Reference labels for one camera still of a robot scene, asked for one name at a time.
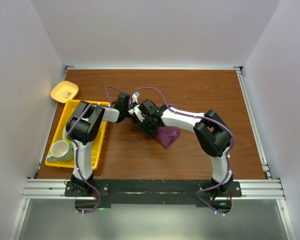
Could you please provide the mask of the purple cloth napkin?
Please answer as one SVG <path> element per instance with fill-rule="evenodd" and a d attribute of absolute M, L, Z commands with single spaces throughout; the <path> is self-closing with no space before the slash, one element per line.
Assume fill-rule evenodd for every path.
<path fill-rule="evenodd" d="M 163 126 L 154 136 L 154 139 L 165 149 L 169 148 L 180 136 L 180 128 L 175 126 Z"/>

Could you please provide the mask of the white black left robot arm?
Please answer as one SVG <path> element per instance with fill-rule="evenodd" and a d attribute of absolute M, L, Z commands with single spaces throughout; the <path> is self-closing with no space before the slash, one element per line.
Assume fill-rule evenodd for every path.
<path fill-rule="evenodd" d="M 66 123 L 67 139 L 72 142 L 74 168 L 70 179 L 70 190 L 89 196 L 95 190 L 91 165 L 93 141 L 103 121 L 119 123 L 129 117 L 130 94 L 120 93 L 114 107 L 81 100 Z"/>

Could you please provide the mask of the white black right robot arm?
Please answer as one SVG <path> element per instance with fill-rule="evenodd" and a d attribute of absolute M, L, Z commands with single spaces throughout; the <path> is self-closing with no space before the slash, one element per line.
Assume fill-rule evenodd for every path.
<path fill-rule="evenodd" d="M 168 127 L 194 133 L 212 165 L 212 186 L 201 192 L 213 191 L 223 197 L 231 190 L 233 173 L 229 152 L 234 135 L 215 111 L 193 113 L 167 105 L 157 106 L 147 99 L 143 103 L 133 103 L 128 113 L 135 126 L 149 138 L 155 138 L 161 129 Z"/>

